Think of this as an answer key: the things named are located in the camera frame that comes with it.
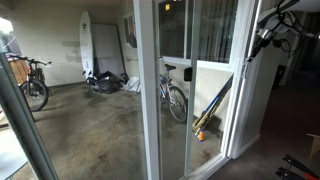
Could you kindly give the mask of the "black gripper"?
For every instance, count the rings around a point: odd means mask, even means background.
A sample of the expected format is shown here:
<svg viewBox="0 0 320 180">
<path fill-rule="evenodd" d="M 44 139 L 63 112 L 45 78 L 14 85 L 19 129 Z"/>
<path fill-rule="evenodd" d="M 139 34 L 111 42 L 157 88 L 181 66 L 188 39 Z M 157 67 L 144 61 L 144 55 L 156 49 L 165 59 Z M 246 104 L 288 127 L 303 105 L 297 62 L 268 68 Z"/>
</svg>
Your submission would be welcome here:
<svg viewBox="0 0 320 180">
<path fill-rule="evenodd" d="M 257 39 L 255 40 L 251 55 L 248 58 L 249 62 L 251 62 L 258 55 L 262 48 L 265 48 L 269 45 L 270 41 L 274 37 L 274 32 L 268 29 L 258 29 L 256 31 L 256 36 Z"/>
</svg>

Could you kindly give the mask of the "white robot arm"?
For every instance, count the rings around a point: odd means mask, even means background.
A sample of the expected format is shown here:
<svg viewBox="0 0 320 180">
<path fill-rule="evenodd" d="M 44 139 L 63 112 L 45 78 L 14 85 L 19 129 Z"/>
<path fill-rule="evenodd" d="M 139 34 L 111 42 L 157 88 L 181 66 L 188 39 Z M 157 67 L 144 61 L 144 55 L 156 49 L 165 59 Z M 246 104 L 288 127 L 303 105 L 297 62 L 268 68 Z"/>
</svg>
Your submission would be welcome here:
<svg viewBox="0 0 320 180">
<path fill-rule="evenodd" d="M 263 11 L 256 23 L 257 39 L 247 61 L 251 62 L 278 33 L 291 31 L 297 36 L 318 38 L 318 34 L 302 27 L 296 12 L 318 13 L 319 11 L 320 0 L 281 0 L 277 5 Z"/>
</svg>

